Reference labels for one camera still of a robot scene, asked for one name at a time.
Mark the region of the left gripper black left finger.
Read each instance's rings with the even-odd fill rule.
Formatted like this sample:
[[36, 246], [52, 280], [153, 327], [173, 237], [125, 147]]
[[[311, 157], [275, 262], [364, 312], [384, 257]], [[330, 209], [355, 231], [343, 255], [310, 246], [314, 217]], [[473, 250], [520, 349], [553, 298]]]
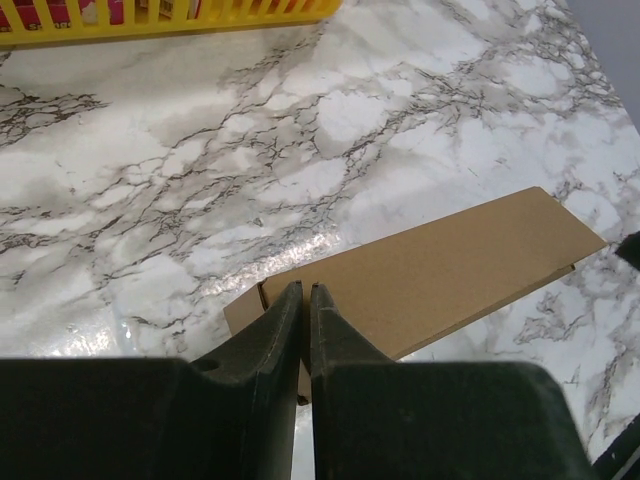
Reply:
[[237, 335], [178, 358], [5, 359], [5, 479], [286, 479], [303, 288]]

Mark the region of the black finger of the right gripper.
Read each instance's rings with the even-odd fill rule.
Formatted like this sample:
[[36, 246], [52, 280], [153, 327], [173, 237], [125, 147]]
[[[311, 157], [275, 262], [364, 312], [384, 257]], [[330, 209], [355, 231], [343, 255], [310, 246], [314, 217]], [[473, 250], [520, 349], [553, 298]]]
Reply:
[[617, 246], [615, 255], [633, 268], [640, 268], [640, 232], [626, 236]]

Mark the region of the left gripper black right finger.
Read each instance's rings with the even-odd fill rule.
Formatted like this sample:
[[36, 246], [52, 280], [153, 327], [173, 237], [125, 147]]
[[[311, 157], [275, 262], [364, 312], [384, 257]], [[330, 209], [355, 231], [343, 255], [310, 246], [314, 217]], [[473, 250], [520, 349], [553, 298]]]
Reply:
[[312, 288], [319, 479], [592, 479], [559, 385], [526, 362], [395, 362]]

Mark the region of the brown cardboard box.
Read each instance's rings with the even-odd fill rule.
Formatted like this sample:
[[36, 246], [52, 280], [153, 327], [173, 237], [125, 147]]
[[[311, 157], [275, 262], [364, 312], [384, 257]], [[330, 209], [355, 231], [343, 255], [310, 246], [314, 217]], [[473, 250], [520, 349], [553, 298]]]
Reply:
[[285, 287], [325, 285], [340, 313], [387, 357], [401, 359], [573, 271], [605, 241], [531, 187], [366, 245], [266, 277], [232, 301], [232, 334]]

